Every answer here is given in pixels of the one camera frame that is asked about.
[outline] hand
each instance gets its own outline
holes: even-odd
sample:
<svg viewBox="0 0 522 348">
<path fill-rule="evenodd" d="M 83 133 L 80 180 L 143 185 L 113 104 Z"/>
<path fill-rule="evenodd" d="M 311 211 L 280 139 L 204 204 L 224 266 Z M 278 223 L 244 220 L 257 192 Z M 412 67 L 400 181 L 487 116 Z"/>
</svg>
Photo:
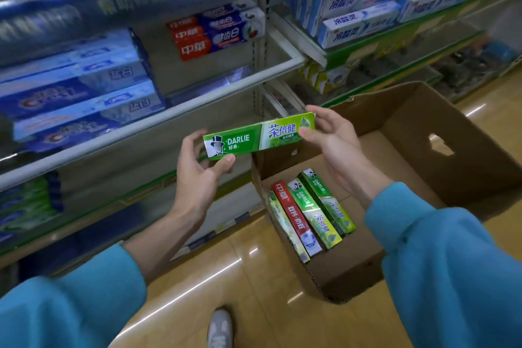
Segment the hand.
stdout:
<svg viewBox="0 0 522 348">
<path fill-rule="evenodd" d="M 202 129 L 183 139 L 178 158 L 178 186 L 174 205 L 169 212 L 175 218 L 189 218 L 198 230 L 205 220 L 208 208 L 214 200 L 221 175 L 231 171 L 235 156 L 229 154 L 209 167 L 209 161 L 201 164 L 197 159 L 205 144 L 194 146 L 207 130 Z"/>
<path fill-rule="evenodd" d="M 367 209 L 393 181 L 364 155 L 351 122 L 331 109 L 309 105 L 306 111 L 315 113 L 315 125 L 324 133 L 300 128 L 299 135 L 321 148 L 328 172 L 335 182 Z"/>
</svg>

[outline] open cardboard box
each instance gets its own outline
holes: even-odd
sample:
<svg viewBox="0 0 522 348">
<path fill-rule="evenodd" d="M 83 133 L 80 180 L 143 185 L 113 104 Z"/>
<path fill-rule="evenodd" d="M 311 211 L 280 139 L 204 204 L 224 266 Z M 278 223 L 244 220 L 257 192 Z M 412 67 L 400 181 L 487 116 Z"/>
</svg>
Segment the open cardboard box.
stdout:
<svg viewBox="0 0 522 348">
<path fill-rule="evenodd" d="M 486 221 L 522 198 L 520 165 L 424 83 L 356 95 L 333 110 L 353 123 L 375 166 L 434 207 L 460 206 Z M 267 209 L 273 183 L 313 168 L 356 225 L 340 244 L 304 265 L 273 222 L 305 292 L 345 303 L 382 280 L 383 248 L 364 225 L 362 206 L 329 176 L 319 149 L 302 141 L 254 153 L 253 160 L 253 182 Z"/>
</svg>

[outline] green toothpaste box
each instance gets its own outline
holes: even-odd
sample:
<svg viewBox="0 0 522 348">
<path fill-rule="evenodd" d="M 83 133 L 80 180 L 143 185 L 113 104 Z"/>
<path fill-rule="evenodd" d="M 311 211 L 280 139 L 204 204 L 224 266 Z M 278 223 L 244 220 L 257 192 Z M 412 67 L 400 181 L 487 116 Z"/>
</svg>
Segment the green toothpaste box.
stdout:
<svg viewBox="0 0 522 348">
<path fill-rule="evenodd" d="M 210 160 L 227 154 L 247 154 L 301 140 L 299 128 L 315 129 L 314 114 L 304 113 L 276 120 L 258 122 L 246 127 L 205 135 L 205 148 Z"/>
<path fill-rule="evenodd" d="M 324 214 L 330 219 L 337 222 L 339 227 L 343 230 L 343 235 L 349 234 L 356 229 L 356 225 L 352 219 L 344 211 L 339 201 L 331 195 L 329 190 L 319 179 L 317 174 L 310 168 L 299 173 L 299 179 L 304 187 L 308 190 L 312 198 L 319 204 L 319 207 Z"/>
<path fill-rule="evenodd" d="M 343 240 L 336 231 L 334 224 L 325 216 L 319 205 L 305 189 L 301 180 L 292 180 L 288 183 L 288 188 L 291 190 L 292 197 L 294 197 L 305 218 L 310 222 L 321 241 L 323 241 L 326 249 L 333 248 Z"/>
<path fill-rule="evenodd" d="M 281 205 L 273 191 L 269 193 L 268 200 L 270 202 L 270 207 L 274 211 L 277 221 L 281 225 L 283 231 L 287 234 L 288 239 L 290 239 L 290 242 L 294 246 L 297 255 L 303 263 L 309 262 L 310 256 L 308 256 L 308 253 L 306 253 L 306 249 L 304 248 L 303 243 L 299 239 L 296 231 L 292 226 L 292 223 L 290 223 L 290 219 L 288 219 L 288 216 L 286 215 L 286 213 L 284 213 L 283 206 Z"/>
</svg>

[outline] gray sneaker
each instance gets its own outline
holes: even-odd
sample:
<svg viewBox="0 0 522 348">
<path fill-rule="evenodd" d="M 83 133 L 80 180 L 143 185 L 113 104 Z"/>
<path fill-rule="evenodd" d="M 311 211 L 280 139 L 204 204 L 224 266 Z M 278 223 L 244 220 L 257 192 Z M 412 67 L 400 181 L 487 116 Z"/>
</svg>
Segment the gray sneaker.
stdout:
<svg viewBox="0 0 522 348">
<path fill-rule="evenodd" d="M 226 309 L 217 309 L 208 325 L 208 348 L 232 348 L 233 340 L 234 326 L 229 312 Z"/>
</svg>

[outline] left hand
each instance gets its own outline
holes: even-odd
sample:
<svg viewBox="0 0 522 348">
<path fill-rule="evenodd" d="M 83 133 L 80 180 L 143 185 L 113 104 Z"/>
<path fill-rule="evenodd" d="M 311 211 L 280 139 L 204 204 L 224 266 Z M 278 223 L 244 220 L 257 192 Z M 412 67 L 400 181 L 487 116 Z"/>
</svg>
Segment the left hand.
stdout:
<svg viewBox="0 0 522 348">
<path fill-rule="evenodd" d="M 183 139 L 178 158 L 178 179 L 176 198 L 169 214 L 174 218 L 186 218 L 196 231 L 205 221 L 208 208 L 214 200 L 221 175 L 231 171 L 235 156 L 226 155 L 209 167 L 209 161 L 201 164 L 197 158 L 205 144 L 194 142 L 207 133 L 206 129 L 196 131 Z"/>
</svg>

